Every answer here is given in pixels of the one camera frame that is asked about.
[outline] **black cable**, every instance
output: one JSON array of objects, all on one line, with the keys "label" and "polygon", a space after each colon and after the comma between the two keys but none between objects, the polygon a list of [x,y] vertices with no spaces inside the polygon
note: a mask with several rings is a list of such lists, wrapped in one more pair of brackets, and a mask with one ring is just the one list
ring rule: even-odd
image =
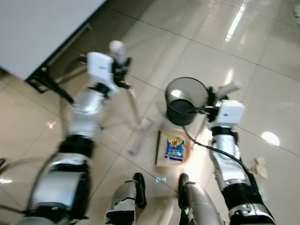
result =
[{"label": "black cable", "polygon": [[220,150],[220,149],[216,149],[216,148],[213,148],[213,147],[211,147],[211,146],[207,146],[207,145],[205,145],[205,144],[201,144],[201,143],[197,142],[196,140],[194,140],[194,139],[188,134],[186,128],[185,128],[184,126],[182,126],[182,127],[183,127],[183,129],[184,129],[186,135],[188,136],[188,138],[191,139],[195,144],[197,144],[197,145],[199,145],[199,146],[202,146],[202,147],[205,147],[205,148],[207,148],[207,149],[209,149],[209,150],[212,150],[212,151],[221,153],[221,154],[223,154],[223,155],[225,155],[225,156],[227,156],[227,157],[233,159],[235,162],[237,162],[238,164],[241,165],[241,167],[244,169],[244,171],[245,171],[245,173],[246,173],[247,175],[250,174],[250,172],[249,172],[249,170],[247,169],[247,167],[246,167],[239,159],[237,159],[236,157],[234,157],[234,156],[232,156],[232,155],[228,154],[227,152],[224,152],[224,151],[222,151],[222,150]]}]

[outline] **snack package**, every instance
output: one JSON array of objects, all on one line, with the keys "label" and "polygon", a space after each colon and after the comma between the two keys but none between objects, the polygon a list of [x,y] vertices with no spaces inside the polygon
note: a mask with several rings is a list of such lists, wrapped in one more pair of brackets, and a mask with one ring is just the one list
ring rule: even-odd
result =
[{"label": "snack package", "polygon": [[184,140],[181,138],[168,137],[165,158],[169,157],[171,160],[181,162],[183,160],[183,143]]}]

